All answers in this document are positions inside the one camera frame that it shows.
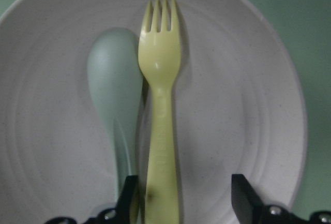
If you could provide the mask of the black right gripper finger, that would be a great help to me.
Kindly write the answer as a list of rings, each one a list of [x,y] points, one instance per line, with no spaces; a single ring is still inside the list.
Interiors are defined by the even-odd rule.
[[[231,204],[239,223],[259,223],[264,203],[243,174],[232,174]]]

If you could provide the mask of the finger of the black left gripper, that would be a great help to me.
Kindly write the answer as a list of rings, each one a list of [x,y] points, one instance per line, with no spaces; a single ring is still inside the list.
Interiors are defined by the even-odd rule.
[[[138,182],[137,175],[126,177],[122,192],[115,206],[115,223],[137,223],[139,213]]]

